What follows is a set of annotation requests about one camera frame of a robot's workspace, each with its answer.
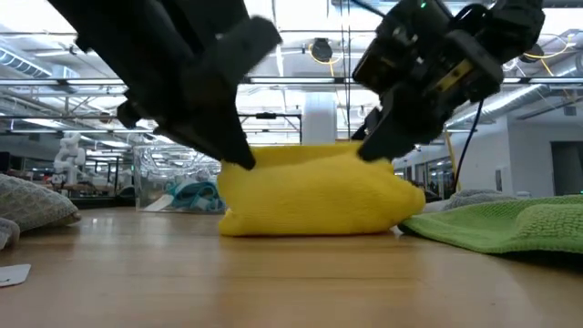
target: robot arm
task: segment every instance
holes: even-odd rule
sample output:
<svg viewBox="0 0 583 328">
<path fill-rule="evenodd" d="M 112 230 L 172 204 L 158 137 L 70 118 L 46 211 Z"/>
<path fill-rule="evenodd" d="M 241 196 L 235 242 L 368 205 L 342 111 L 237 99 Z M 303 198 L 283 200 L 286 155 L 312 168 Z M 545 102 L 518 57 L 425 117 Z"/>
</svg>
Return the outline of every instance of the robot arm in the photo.
<svg viewBox="0 0 583 328">
<path fill-rule="evenodd" d="M 253 168 L 235 97 L 281 42 L 271 22 L 249 19 L 242 0 L 49 2 L 78 32 L 77 45 L 98 52 L 128 85 L 118 108 L 124 126 L 155 119 L 155 133 Z M 501 65 L 536 43 L 544 17 L 542 0 L 469 5 L 456 17 L 441 0 L 401 0 L 353 72 L 383 103 L 356 135 L 360 156 L 403 156 L 437 138 L 455 108 L 498 92 Z"/>
<path fill-rule="evenodd" d="M 353 72 L 383 104 L 355 134 L 361 158 L 401 157 L 437 138 L 458 106 L 497 93 L 501 65 L 536 43 L 544 20 L 542 0 L 469 5 L 455 17 L 440 0 L 401 0 Z"/>
<path fill-rule="evenodd" d="M 243 0 L 49 0 L 128 86 L 118 118 L 251 169 L 255 159 L 235 97 L 245 75 L 281 42 L 275 26 L 249 18 Z"/>
</svg>

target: yellow cloth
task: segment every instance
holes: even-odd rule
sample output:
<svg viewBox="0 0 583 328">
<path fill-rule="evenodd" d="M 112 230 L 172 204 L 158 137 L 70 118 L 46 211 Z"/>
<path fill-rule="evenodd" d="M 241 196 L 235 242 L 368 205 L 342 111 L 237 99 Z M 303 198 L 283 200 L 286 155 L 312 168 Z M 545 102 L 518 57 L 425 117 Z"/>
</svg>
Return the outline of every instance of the yellow cloth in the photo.
<svg viewBox="0 0 583 328">
<path fill-rule="evenodd" d="M 223 163 L 226 236 L 341 235 L 387 231 L 422 211 L 422 190 L 387 160 L 358 159 L 358 143 L 253 149 L 255 169 Z"/>
</svg>

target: green cloth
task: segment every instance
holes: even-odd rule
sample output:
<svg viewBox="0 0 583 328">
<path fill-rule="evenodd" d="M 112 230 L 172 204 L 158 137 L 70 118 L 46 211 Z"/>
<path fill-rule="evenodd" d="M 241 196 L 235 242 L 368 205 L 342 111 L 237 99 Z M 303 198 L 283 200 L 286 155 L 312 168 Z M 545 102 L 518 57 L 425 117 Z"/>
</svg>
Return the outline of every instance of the green cloth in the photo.
<svg viewBox="0 0 583 328">
<path fill-rule="evenodd" d="M 400 228 L 483 253 L 583 253 L 583 196 L 469 205 L 416 215 Z"/>
</svg>

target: fluorescent light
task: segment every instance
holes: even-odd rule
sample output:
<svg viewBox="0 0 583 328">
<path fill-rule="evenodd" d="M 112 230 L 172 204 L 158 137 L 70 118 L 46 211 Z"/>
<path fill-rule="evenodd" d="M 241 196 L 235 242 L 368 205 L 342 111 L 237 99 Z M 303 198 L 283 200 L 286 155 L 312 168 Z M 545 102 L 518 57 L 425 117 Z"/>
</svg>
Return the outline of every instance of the fluorescent light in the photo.
<svg viewBox="0 0 583 328">
<path fill-rule="evenodd" d="M 243 132 L 299 132 L 295 128 L 244 128 Z"/>
<path fill-rule="evenodd" d="M 251 83 L 259 84 L 333 84 L 334 78 L 319 77 L 252 77 Z"/>
<path fill-rule="evenodd" d="M 66 82 L 71 86 L 125 85 L 121 78 L 72 78 Z"/>
<path fill-rule="evenodd" d="M 152 133 L 154 130 L 146 130 L 146 129 L 135 129 L 135 130 L 113 130 L 115 133 Z"/>
<path fill-rule="evenodd" d="M 533 77 L 530 83 L 583 83 L 583 77 Z"/>
<path fill-rule="evenodd" d="M 111 147 L 119 147 L 119 148 L 124 148 L 124 147 L 130 147 L 129 144 L 125 143 L 125 142 L 121 142 L 121 141 L 99 141 L 104 145 L 108 145 Z"/>
<path fill-rule="evenodd" d="M 274 142 L 274 143 L 249 143 L 252 147 L 271 147 L 271 146 L 299 146 L 299 142 Z"/>
<path fill-rule="evenodd" d="M 62 56 L 62 55 L 69 55 L 70 52 L 66 50 L 56 50 L 56 51 L 44 51 L 36 53 L 35 56 L 42 57 L 42 56 Z"/>
<path fill-rule="evenodd" d="M 446 132 L 449 133 L 470 133 L 472 130 L 471 129 L 458 129 L 458 128 L 449 128 L 446 130 Z"/>
<path fill-rule="evenodd" d="M 101 150 L 88 150 L 87 155 L 91 156 L 117 156 L 121 153 L 126 152 L 125 149 L 101 149 Z"/>
<path fill-rule="evenodd" d="M 11 86 L 11 87 L 21 87 L 21 86 L 58 86 L 58 83 L 54 79 L 0 79 L 0 86 Z"/>
<path fill-rule="evenodd" d="M 108 133 L 108 130 L 63 130 L 65 133 Z"/>
<path fill-rule="evenodd" d="M 91 159 L 93 160 L 102 160 L 102 161 L 115 161 L 116 158 L 115 157 L 109 157 L 109 158 L 104 158 L 104 157 L 92 157 Z"/>
<path fill-rule="evenodd" d="M 63 125 L 55 122 L 54 120 L 51 119 L 43 119 L 43 118 L 26 118 L 23 119 L 24 122 L 28 122 L 28 123 L 32 123 L 32 124 L 37 124 L 39 126 L 43 126 L 43 127 L 47 127 L 47 128 L 62 128 Z"/>
<path fill-rule="evenodd" d="M 49 129 L 26 129 L 26 130 L 7 130 L 10 133 L 57 133 L 58 131 Z"/>
</svg>

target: desk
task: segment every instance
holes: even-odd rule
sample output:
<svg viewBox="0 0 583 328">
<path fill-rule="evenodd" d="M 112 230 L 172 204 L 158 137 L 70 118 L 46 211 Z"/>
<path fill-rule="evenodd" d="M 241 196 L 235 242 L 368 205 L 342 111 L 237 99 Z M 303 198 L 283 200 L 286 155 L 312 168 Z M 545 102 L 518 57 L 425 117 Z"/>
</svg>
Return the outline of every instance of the desk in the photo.
<svg viewBox="0 0 583 328">
<path fill-rule="evenodd" d="M 3 327 L 581 327 L 583 276 L 394 234 L 220 238 L 216 216 L 88 210 L 0 265 Z"/>
</svg>

